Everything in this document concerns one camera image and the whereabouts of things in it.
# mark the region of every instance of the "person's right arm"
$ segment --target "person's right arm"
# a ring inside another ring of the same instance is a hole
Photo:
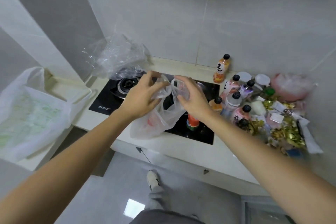
[[[192,79],[183,76],[176,78],[184,81],[190,91],[188,101],[178,96],[187,112],[221,138],[260,185],[297,223],[336,222],[334,186],[212,111],[203,92]]]

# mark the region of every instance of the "cabinet door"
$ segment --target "cabinet door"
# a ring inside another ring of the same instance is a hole
[[[192,179],[199,180],[240,195],[267,196],[268,193],[258,184],[244,181],[209,168],[200,167],[157,152],[143,149],[148,160],[159,167],[166,168]]]
[[[114,143],[111,145],[111,149],[132,158],[137,158],[142,161],[149,162],[146,156],[144,155],[142,148],[137,147],[136,145],[125,143],[120,140],[115,140]]]

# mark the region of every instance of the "leg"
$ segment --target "leg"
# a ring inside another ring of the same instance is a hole
[[[147,173],[147,182],[149,184],[150,193],[148,196],[148,203],[145,209],[161,209],[167,210],[167,202],[165,202],[167,195],[165,190],[161,187],[158,175],[153,171],[149,170]]]

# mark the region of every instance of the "countertop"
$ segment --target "countertop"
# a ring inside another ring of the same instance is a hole
[[[215,68],[156,57],[150,57],[149,63],[149,69],[161,73],[172,75],[180,74],[204,82],[213,82],[212,75]],[[227,78],[232,77],[234,74],[235,72],[230,71]],[[108,117],[107,115],[88,109],[106,85],[107,81],[108,79],[100,78],[91,78],[88,80],[86,86],[93,91],[93,94],[83,110],[80,111],[73,121],[72,124],[74,126],[89,131]],[[223,86],[222,83],[220,85],[220,91],[222,91]],[[129,130],[130,125],[125,128],[117,139],[254,184],[259,184],[246,167],[239,162],[229,148],[216,135],[213,145],[209,145],[166,132],[151,139],[134,139],[130,137]]]

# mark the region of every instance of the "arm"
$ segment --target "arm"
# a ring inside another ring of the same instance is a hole
[[[273,199],[297,223],[334,223],[336,188],[290,158],[275,152],[259,139],[228,123],[209,107],[193,80],[176,76],[190,91],[190,100],[179,96],[183,107],[206,124],[229,147]]]
[[[54,223],[120,133],[159,103],[151,97],[167,83],[153,85],[154,76],[144,75],[119,109],[10,192],[0,202],[0,223]]]

